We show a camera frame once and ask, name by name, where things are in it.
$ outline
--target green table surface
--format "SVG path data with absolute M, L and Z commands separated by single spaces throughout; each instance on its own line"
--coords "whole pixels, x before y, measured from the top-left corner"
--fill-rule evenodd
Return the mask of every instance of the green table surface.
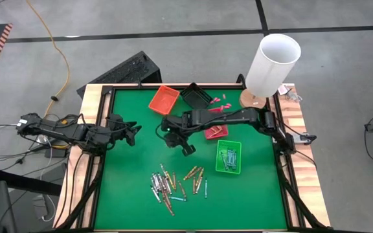
M 259 134 L 251 126 L 228 126 L 229 135 L 223 140 L 242 143 L 242 171 L 239 175 L 215 170 L 217 139 L 207 140 L 203 132 L 193 134 L 188 142 L 196 152 L 185 157 L 181 147 L 167 148 L 155 135 L 162 115 L 148 104 L 156 90 L 119 90 L 113 112 L 125 121 L 137 121 L 142 126 L 136 134 L 134 147 L 118 141 L 108 151 L 95 229 L 97 230 L 250 230 L 286 229 L 284 207 L 274 164 L 271 138 Z M 211 107 L 230 103 L 228 111 L 240 107 L 241 90 L 206 90 L 213 98 L 221 98 Z M 181 97 L 171 115 L 191 110 Z M 160 163 L 181 180 L 188 201 L 171 200 L 175 216 L 164 203 L 159 204 L 150 184 L 152 172 L 161 172 Z M 204 186 L 192 195 L 192 179 L 182 178 L 193 166 L 205 168 L 208 198 Z M 182 197 L 177 189 L 173 196 Z

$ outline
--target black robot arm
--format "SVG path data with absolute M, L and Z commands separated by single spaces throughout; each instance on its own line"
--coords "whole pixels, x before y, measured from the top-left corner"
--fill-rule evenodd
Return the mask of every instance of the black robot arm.
M 289 133 L 284 133 L 276 123 L 275 114 L 265 109 L 246 107 L 234 112 L 215 113 L 207 109 L 185 111 L 181 116 L 166 116 L 162 119 L 161 129 L 166 132 L 164 139 L 168 147 L 183 147 L 183 154 L 190 155 L 196 151 L 188 145 L 191 134 L 211 128 L 212 126 L 231 124 L 248 124 L 258 132 L 276 139 L 283 153 L 295 153 L 295 143 Z
M 17 124 L 17 133 L 25 137 L 27 135 L 45 135 L 62 140 L 71 145 L 79 146 L 84 153 L 90 155 L 102 155 L 108 144 L 115 145 L 116 140 L 126 139 L 130 146 L 135 145 L 135 135 L 142 126 L 135 126 L 136 122 L 124 122 L 120 115 L 112 114 L 108 118 L 108 127 L 94 124 L 77 124 L 77 120 L 83 115 L 67 115 L 59 121 L 46 120 L 36 113 L 21 116 Z

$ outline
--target white cylinder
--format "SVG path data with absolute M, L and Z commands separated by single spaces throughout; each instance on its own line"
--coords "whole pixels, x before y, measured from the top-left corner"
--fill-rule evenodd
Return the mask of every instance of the white cylinder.
M 274 95 L 300 54 L 299 44 L 289 36 L 271 34 L 264 37 L 245 79 L 251 94 L 258 97 Z

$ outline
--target green plastic basket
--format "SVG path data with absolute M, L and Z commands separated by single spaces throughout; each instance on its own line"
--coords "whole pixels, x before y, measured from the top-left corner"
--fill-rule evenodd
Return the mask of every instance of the green plastic basket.
M 224 153 L 225 159 L 227 160 L 227 150 L 234 150 L 237 153 L 235 170 L 233 170 L 232 168 L 229 168 L 228 170 L 225 169 L 225 165 L 221 154 Z M 227 172 L 236 175 L 241 173 L 241 142 L 218 140 L 215 170 L 217 172 Z

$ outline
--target wooden stand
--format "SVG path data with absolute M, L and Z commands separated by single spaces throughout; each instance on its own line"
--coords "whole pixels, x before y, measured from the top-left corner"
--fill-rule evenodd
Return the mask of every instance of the wooden stand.
M 263 108 L 266 105 L 266 98 L 257 97 L 245 89 L 240 95 L 240 105 L 242 107 Z

